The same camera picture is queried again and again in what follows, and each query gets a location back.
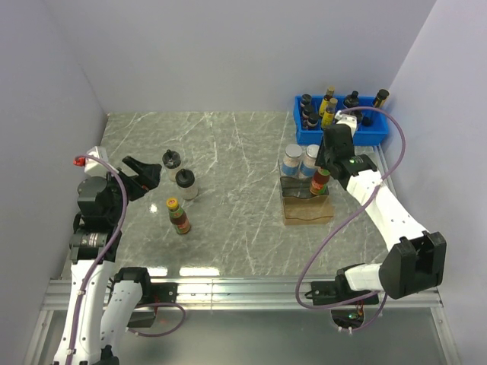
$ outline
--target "white jar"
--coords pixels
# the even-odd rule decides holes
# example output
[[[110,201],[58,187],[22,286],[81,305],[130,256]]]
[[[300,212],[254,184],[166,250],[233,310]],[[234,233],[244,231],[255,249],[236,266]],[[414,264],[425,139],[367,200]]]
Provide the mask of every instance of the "white jar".
[[[310,144],[309,146],[307,146],[303,161],[299,166],[299,179],[307,179],[309,177],[313,177],[315,171],[317,170],[317,167],[314,166],[314,164],[317,161],[319,149],[320,146],[318,146],[317,144]]]
[[[286,176],[296,176],[303,149],[298,144],[288,144],[282,158],[281,171]]]
[[[194,199],[198,195],[195,175],[191,170],[181,169],[176,174],[176,184],[184,200]]]
[[[176,151],[167,150],[162,156],[162,163],[166,168],[167,177],[170,181],[176,181],[176,174],[183,168],[181,165],[181,156]]]

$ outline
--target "wall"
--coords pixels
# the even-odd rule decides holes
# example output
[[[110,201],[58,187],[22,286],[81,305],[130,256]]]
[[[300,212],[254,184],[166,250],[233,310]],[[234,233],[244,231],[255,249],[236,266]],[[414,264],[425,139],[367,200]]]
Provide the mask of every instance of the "wall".
[[[404,205],[447,239],[440,287],[464,364],[485,363],[487,3],[438,0],[391,87],[390,109],[407,138],[393,176]],[[399,136],[386,143],[390,166]]]
[[[100,141],[105,115],[45,4],[0,3],[1,363],[19,364],[71,235],[75,154]]]
[[[46,0],[108,112],[288,110],[389,87],[434,0]]]

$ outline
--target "gray marble countertop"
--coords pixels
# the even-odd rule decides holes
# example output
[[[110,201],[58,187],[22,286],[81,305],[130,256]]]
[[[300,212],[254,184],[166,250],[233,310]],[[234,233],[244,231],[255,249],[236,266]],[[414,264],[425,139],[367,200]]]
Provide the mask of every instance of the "gray marble countertop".
[[[328,224],[283,224],[276,161],[287,144],[295,143],[294,134],[290,113],[110,115],[102,146],[111,164],[121,167],[126,155],[161,163],[170,148],[180,152],[199,184],[197,198],[181,199],[192,224],[186,235],[176,234],[167,215],[166,200],[180,194],[165,171],[157,189],[130,203],[117,266],[146,266],[152,273],[167,269],[171,277],[179,276],[181,268],[210,268],[193,273],[227,277],[298,275],[323,238],[358,203],[332,181],[335,217]],[[357,152],[376,160],[372,148]],[[362,214],[336,235],[310,273],[334,275],[347,265],[381,262],[386,253],[378,230]]]

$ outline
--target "cable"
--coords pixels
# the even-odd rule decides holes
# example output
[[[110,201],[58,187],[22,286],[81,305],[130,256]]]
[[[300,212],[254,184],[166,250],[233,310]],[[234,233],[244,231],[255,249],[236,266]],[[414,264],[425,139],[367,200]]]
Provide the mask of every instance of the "cable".
[[[184,321],[186,320],[186,310],[179,304],[177,303],[151,303],[151,304],[141,304],[140,306],[137,306],[137,308],[142,308],[142,307],[146,307],[146,306],[151,306],[151,307],[154,307],[154,308],[158,308],[159,306],[173,306],[173,307],[176,307],[176,308],[179,308],[181,310],[181,313],[183,314],[183,316],[181,317],[181,320],[180,322],[172,329],[170,329],[169,331],[166,331],[166,332],[162,332],[162,333],[144,333],[144,332],[139,332],[139,331],[136,331],[135,329],[131,329],[129,328],[129,332],[133,333],[134,335],[136,336],[140,336],[140,337],[162,337],[162,336],[167,336],[167,335],[170,335],[171,333],[177,331],[184,323]]]
[[[80,156],[76,156],[75,160],[78,160],[80,158],[91,159],[93,161],[98,162],[99,164],[104,166],[108,170],[108,172],[110,172],[113,175],[116,182],[120,186],[120,191],[122,192],[122,214],[120,215],[120,219],[116,225],[115,230],[113,231],[111,238],[108,240],[107,245],[101,250],[100,254],[93,261],[93,264],[91,264],[90,268],[88,269],[88,271],[86,273],[86,276],[84,277],[83,281],[81,282],[81,287],[79,288],[80,294],[76,298],[75,310],[73,311],[73,321],[72,321],[71,335],[69,336],[69,346],[68,346],[69,355],[66,358],[66,365],[71,365],[72,361],[73,361],[73,352],[75,350],[76,335],[78,334],[79,314],[81,312],[81,303],[83,302],[83,296],[86,293],[86,287],[88,286],[88,283],[90,282],[91,275],[93,274],[94,269],[97,267],[98,263],[105,256],[105,254],[108,252],[110,247],[115,242],[117,236],[119,235],[120,229],[122,228],[122,225],[123,225],[123,221],[125,220],[125,215],[127,212],[127,204],[128,204],[127,192],[125,190],[125,186],[123,185],[123,181],[122,181],[122,179],[120,179],[120,176],[115,169],[113,169],[107,162],[101,160],[98,157],[90,156],[88,154],[82,154]]]
[[[384,174],[382,175],[381,179],[384,181],[387,177],[389,177],[389,175],[394,172],[394,170],[399,166],[399,164],[401,163],[401,161],[403,160],[404,158],[404,153],[406,152],[406,137],[404,135],[404,132],[403,130],[401,129],[401,126],[399,125],[399,123],[386,111],[382,110],[382,109],[378,109],[378,108],[374,108],[372,106],[357,106],[357,107],[354,107],[354,108],[348,108],[348,109],[344,109],[341,111],[341,113],[348,113],[348,112],[352,112],[354,110],[372,110],[372,111],[375,111],[375,112],[378,112],[378,113],[381,113],[383,115],[385,115],[397,128],[397,131],[399,132],[399,135],[401,137],[401,142],[402,142],[402,146],[401,146],[401,152],[399,154],[399,157],[397,158],[397,161],[396,163]],[[363,299],[366,299],[366,298],[369,298],[369,297],[372,297],[376,294],[378,294],[379,292],[378,291],[373,291],[369,294],[365,294],[365,295],[361,295],[360,297],[356,297],[356,298],[353,298],[353,299],[349,299],[349,300],[343,300],[342,302],[337,302],[337,303],[334,303],[334,304],[329,304],[329,305],[324,305],[324,306],[312,306],[312,305],[309,305],[309,304],[306,304],[304,303],[300,296],[299,296],[299,290],[301,288],[301,285],[303,284],[303,280],[304,280],[304,277],[306,276],[306,273],[308,272],[308,270],[310,269],[310,267],[312,266],[312,264],[314,263],[314,261],[317,259],[318,255],[321,253],[321,251],[323,251],[323,249],[325,248],[325,246],[328,244],[328,242],[343,228],[345,227],[348,223],[350,223],[351,221],[353,221],[357,216],[359,216],[360,213],[362,213],[363,211],[365,211],[365,209],[372,203],[372,201],[375,199],[378,191],[379,191],[379,188],[380,188],[380,185],[377,185],[375,188],[374,188],[374,191],[372,192],[370,198],[365,202],[364,205],[362,205],[359,209],[357,209],[357,211],[355,211],[354,213],[352,213],[348,218],[346,218],[342,223],[339,224],[339,226],[337,228],[335,228],[324,240],[323,242],[321,243],[320,247],[318,247],[317,251],[310,257],[310,259],[308,260],[308,262],[305,264],[304,268],[303,268],[303,271],[301,272],[301,274],[299,275],[299,279],[298,279],[298,282],[296,283],[296,288],[294,289],[294,295],[295,295],[295,298],[296,298],[296,301],[304,308],[308,308],[308,309],[314,309],[314,310],[320,310],[320,309],[332,309],[332,308],[335,308],[337,306],[344,306],[346,304],[350,304],[350,303],[354,303],[354,302],[357,302],[359,300],[363,300]],[[379,306],[379,309],[377,310],[377,312],[375,313],[375,315],[372,317],[372,319],[370,321],[368,321],[365,325],[363,325],[362,327],[360,328],[364,328],[364,327],[367,327],[368,325],[370,325],[380,314],[380,312],[382,311],[385,303],[386,303],[386,300],[387,300],[387,294],[384,294],[384,299],[381,303],[381,305]]]

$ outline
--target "blue plastic crate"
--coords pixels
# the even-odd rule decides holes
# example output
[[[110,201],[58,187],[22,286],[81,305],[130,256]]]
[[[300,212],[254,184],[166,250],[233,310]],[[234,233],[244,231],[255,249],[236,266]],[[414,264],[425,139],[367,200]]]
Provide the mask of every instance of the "blue plastic crate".
[[[343,106],[343,100],[345,96],[334,96],[338,100],[337,110],[345,109]],[[361,97],[358,96],[360,103],[359,106],[372,106],[374,97]],[[313,95],[311,104],[316,112],[320,108],[321,100],[323,96]],[[314,129],[304,130],[302,129],[300,104],[301,95],[295,98],[294,102],[294,121],[296,122],[296,142],[298,144],[320,144],[323,137],[323,131],[321,129],[321,121]],[[371,112],[368,110],[363,111],[364,116],[370,116]],[[372,125],[370,127],[358,126],[358,130],[353,136],[353,143],[355,146],[378,146],[382,140],[389,134],[389,127],[387,126],[386,117],[380,113],[373,113]]]

